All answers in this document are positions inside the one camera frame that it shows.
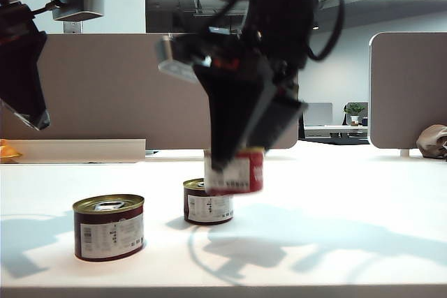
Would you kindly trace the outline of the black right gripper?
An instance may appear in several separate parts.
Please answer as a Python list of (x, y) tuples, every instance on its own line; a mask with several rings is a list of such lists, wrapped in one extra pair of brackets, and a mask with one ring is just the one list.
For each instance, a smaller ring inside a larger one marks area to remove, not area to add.
[(229, 33), (186, 33), (174, 37), (173, 45), (174, 59), (191, 69), (209, 99), (214, 170), (226, 168), (244, 145), (295, 145), (307, 109), (299, 99), (295, 64)]

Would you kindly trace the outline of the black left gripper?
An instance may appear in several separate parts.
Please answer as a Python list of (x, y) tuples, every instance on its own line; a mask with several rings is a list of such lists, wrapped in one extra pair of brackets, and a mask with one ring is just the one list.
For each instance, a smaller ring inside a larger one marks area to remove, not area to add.
[(23, 0), (1, 0), (1, 103), (20, 121), (35, 130), (50, 125), (38, 60), (47, 35), (34, 19), (45, 12), (61, 22), (95, 18), (95, 0), (50, 0), (32, 10)]

